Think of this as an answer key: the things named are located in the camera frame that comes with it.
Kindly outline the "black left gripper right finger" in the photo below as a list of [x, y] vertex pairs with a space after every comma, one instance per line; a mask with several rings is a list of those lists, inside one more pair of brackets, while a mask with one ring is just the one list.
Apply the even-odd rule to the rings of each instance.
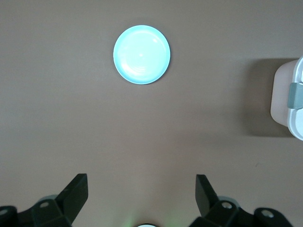
[[293, 227], [275, 209], [257, 208], [250, 214], [237, 201], [217, 196], [206, 175], [196, 175], [195, 198], [200, 216], [189, 227]]

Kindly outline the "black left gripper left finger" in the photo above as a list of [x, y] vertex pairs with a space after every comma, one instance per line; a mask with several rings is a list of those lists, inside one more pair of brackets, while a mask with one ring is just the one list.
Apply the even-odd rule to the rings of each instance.
[[46, 196], [23, 212], [0, 206], [0, 227], [72, 227], [87, 199], [87, 174], [77, 174], [58, 195]]

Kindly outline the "white lidded box grey latches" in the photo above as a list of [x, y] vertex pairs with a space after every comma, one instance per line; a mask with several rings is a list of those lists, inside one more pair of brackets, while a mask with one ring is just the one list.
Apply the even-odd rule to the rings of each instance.
[[277, 69], [270, 114], [275, 122], [303, 141], [303, 56]]

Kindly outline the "light blue round plate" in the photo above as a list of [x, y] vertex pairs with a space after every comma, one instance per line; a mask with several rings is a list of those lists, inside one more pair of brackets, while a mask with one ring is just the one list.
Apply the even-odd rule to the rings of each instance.
[[113, 61], [117, 72], [126, 81], [148, 85], [159, 80], [167, 71], [171, 51], [167, 38], [158, 29], [136, 25], [117, 38]]

